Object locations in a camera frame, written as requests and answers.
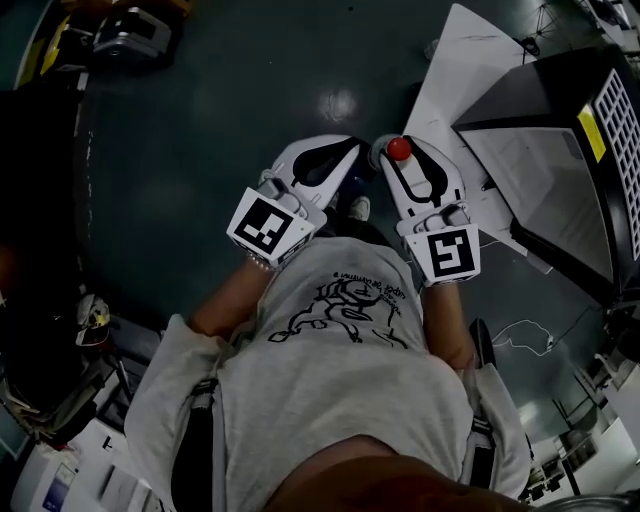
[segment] strap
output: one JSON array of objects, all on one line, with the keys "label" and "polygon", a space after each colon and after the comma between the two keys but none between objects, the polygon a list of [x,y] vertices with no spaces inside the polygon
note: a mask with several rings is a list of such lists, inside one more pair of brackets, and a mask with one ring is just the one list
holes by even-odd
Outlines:
[{"label": "strap", "polygon": [[176,512],[213,510],[213,413],[217,379],[193,390],[187,430],[173,463],[171,497]]},{"label": "strap", "polygon": [[467,451],[462,463],[460,483],[481,489],[490,489],[495,452],[493,427],[484,418],[474,416],[471,433],[467,438]]}]

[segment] white sleeve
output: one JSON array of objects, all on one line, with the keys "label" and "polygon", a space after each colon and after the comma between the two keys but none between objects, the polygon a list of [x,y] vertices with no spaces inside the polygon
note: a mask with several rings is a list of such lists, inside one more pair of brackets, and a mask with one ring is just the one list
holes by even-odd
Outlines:
[{"label": "white sleeve", "polygon": [[212,376],[223,343],[194,333],[181,316],[172,316],[125,419],[127,444],[140,474],[172,509],[171,471],[191,393]]}]

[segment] yellow label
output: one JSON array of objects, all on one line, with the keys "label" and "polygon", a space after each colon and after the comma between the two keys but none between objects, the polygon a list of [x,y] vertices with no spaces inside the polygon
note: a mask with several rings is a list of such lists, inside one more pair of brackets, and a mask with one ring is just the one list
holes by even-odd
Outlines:
[{"label": "yellow label", "polygon": [[598,130],[598,125],[593,117],[593,110],[591,110],[589,105],[584,106],[578,114],[578,119],[580,119],[584,133],[587,135],[587,139],[589,139],[589,144],[591,144],[596,162],[600,163],[602,155],[604,155],[604,152],[607,150],[607,146],[604,145],[604,140],[602,140],[602,135],[600,135],[600,130]]}]

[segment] dark floor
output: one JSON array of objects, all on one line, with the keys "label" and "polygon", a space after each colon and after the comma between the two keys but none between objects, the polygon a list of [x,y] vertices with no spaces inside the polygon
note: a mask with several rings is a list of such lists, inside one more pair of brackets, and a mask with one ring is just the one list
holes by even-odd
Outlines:
[{"label": "dark floor", "polygon": [[[516,38],[535,30],[540,4],[461,3]],[[423,48],[439,36],[450,6],[201,0],[170,68],[94,74],[78,134],[77,218],[85,269],[109,300],[147,324],[188,314],[243,258],[225,229],[243,189],[288,143],[323,133],[372,142],[402,131],[410,86],[427,71]],[[546,34],[552,40],[540,38],[543,55],[594,37],[570,0],[556,9],[572,40]],[[383,180],[369,195],[373,222],[395,238]],[[483,251],[481,276],[462,292],[469,318],[484,317],[492,332],[530,318],[559,337],[593,307],[563,340],[567,351],[537,358],[496,349],[518,406],[547,411],[571,379],[565,354],[584,363],[601,341],[600,313],[556,272],[543,276],[500,244]],[[497,300],[488,300],[489,288],[502,291]],[[546,335],[532,326],[511,334],[544,349]],[[528,430],[549,437],[562,428],[558,421],[551,410]]]}]

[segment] cable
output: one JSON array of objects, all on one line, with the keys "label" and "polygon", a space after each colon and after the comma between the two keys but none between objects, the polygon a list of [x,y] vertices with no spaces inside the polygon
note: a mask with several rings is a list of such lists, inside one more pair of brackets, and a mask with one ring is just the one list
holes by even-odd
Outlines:
[{"label": "cable", "polygon": [[[507,331],[508,329],[511,329],[512,327],[515,327],[516,325],[520,325],[520,324],[524,324],[524,323],[528,323],[528,324],[533,324],[535,325],[538,329],[544,331],[547,333],[547,350],[545,350],[544,352],[540,353],[534,349],[532,349],[529,345],[515,345],[513,343],[513,341],[511,340],[511,338],[507,338],[507,341],[505,341],[504,343],[498,343],[495,344],[495,341],[504,334],[505,331]],[[502,329],[492,340],[491,340],[491,344],[494,347],[502,347],[503,345],[511,345],[513,348],[526,348],[527,350],[529,350],[530,352],[533,352],[536,356],[538,357],[542,357],[546,354],[548,354],[553,347],[555,347],[557,345],[556,343],[553,343],[553,335],[544,327],[542,327],[538,322],[534,322],[533,320],[529,320],[527,318],[525,318],[524,320],[518,320],[517,322],[513,322],[512,324],[507,325],[504,329]]]},{"label": "cable", "polygon": [[[558,343],[560,343],[560,342],[561,342],[561,341],[562,341],[562,340],[563,340],[563,339],[564,339],[564,338],[565,338],[565,337],[566,337],[566,336],[567,336],[571,331],[573,331],[573,329],[575,329],[575,328],[577,327],[577,325],[578,325],[578,323],[580,322],[580,320],[582,319],[582,317],[583,317],[583,316],[587,313],[587,311],[589,311],[589,310],[591,310],[591,311],[595,311],[595,312],[598,312],[598,311],[601,311],[601,310],[602,310],[602,308],[599,308],[599,309],[597,309],[597,310],[594,310],[594,309],[593,309],[593,308],[591,308],[590,306],[587,306],[587,307],[582,311],[582,313],[580,313],[580,314],[577,316],[577,318],[575,319],[575,321],[574,321],[574,322],[573,322],[573,323],[572,323],[572,324],[567,328],[567,330],[566,330],[566,331],[564,331],[564,333],[562,333],[562,334],[560,335],[560,337],[559,337],[558,339],[556,339],[555,341],[554,341],[553,335],[552,335],[552,334],[551,334],[547,329],[545,329],[544,327],[542,327],[538,322],[534,322],[533,320],[529,320],[529,319],[524,319],[524,320],[518,320],[517,322],[513,322],[512,324],[507,325],[504,329],[502,329],[502,330],[501,330],[501,331],[500,331],[500,332],[499,332],[499,333],[498,333],[498,334],[497,334],[497,335],[496,335],[496,336],[491,340],[491,344],[492,344],[494,347],[502,347],[503,345],[507,345],[507,344],[509,344],[509,345],[511,345],[513,348],[526,348],[527,350],[529,350],[529,351],[533,352],[536,356],[538,356],[538,357],[542,357],[542,356],[544,356],[544,355],[548,354],[549,352],[551,352],[551,351],[552,351],[552,350],[553,350],[553,349],[558,345]],[[508,339],[507,339],[507,341],[505,341],[505,342],[503,342],[503,343],[495,344],[495,341],[496,341],[500,336],[502,336],[502,335],[505,333],[505,331],[506,331],[507,329],[511,329],[512,327],[515,327],[516,325],[520,325],[520,324],[523,324],[523,323],[533,324],[533,325],[535,325],[536,327],[538,327],[540,330],[542,330],[542,331],[544,331],[544,332],[546,332],[546,333],[547,333],[547,350],[545,350],[544,352],[538,352],[538,351],[536,351],[536,350],[532,349],[529,345],[515,345],[515,344],[513,343],[513,341],[511,340],[511,338],[508,338]]]}]

